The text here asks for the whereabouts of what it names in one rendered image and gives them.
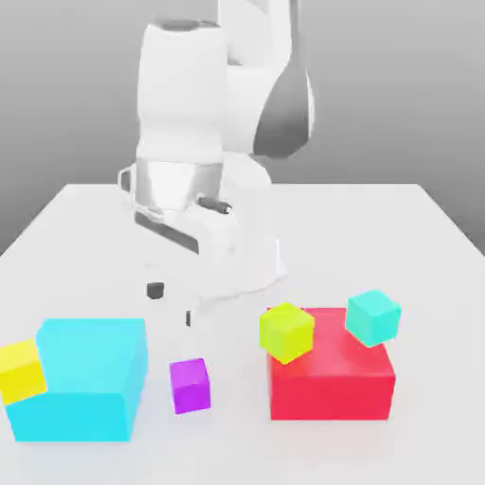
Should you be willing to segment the small purple cube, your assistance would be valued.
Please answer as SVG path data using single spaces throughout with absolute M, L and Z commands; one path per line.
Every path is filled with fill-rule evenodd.
M 170 377 L 177 415 L 211 407 L 210 381 L 203 358 L 170 363 Z

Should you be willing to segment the small lime green cube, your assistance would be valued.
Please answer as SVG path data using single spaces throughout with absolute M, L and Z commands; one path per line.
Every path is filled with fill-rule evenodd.
M 267 309 L 259 324 L 260 347 L 283 365 L 313 348 L 314 317 L 291 303 Z

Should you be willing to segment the small yellow cube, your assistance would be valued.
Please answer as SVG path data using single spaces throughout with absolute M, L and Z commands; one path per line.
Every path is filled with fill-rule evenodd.
M 0 395 L 4 405 L 46 392 L 45 376 L 34 338 L 0 348 Z

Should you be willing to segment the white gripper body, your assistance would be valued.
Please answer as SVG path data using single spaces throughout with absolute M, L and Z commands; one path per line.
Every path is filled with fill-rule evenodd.
M 230 208 L 220 212 L 191 205 L 163 213 L 140 208 L 134 219 L 143 238 L 146 284 L 163 281 L 164 298 L 185 308 L 204 308 L 230 297 L 229 263 L 238 242 L 238 224 Z

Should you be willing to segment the large cyan box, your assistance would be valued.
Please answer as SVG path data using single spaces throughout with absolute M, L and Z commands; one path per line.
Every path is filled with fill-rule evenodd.
M 18 442 L 124 442 L 148 371 L 142 318 L 50 318 L 36 334 L 47 391 L 6 406 Z

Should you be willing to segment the small turquoise cube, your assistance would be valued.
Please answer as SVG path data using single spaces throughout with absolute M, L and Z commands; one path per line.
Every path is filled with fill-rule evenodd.
M 397 336 L 402 307 L 384 293 L 370 290 L 348 300 L 345 329 L 368 348 Z

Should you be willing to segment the large red box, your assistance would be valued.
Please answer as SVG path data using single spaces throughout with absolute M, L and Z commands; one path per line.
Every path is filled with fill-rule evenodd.
M 368 348 L 345 329 L 344 308 L 308 308 L 313 349 L 283 365 L 266 358 L 270 418 L 385 421 L 396 374 L 386 347 Z

